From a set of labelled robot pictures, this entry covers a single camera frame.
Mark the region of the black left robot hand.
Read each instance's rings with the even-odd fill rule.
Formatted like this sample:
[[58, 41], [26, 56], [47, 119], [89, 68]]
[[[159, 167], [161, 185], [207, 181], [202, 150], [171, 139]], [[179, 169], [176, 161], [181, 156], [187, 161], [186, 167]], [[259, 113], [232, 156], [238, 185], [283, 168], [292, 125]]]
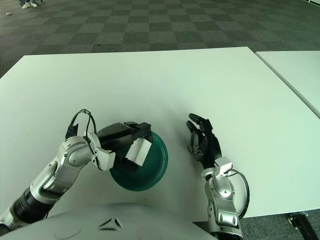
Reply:
[[117, 122], [97, 132], [104, 150], [115, 154], [113, 169], [137, 172], [144, 165], [154, 141], [151, 125], [147, 122]]

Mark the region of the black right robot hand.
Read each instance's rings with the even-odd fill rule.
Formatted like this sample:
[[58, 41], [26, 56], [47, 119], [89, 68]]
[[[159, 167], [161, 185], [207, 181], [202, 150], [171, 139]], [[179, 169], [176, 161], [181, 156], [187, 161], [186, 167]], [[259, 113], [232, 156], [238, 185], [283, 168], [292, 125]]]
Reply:
[[222, 152], [210, 120], [194, 113], [190, 113], [188, 117], [190, 120], [186, 125], [191, 133], [187, 146], [189, 153], [204, 170], [214, 168], [216, 160], [222, 157]]

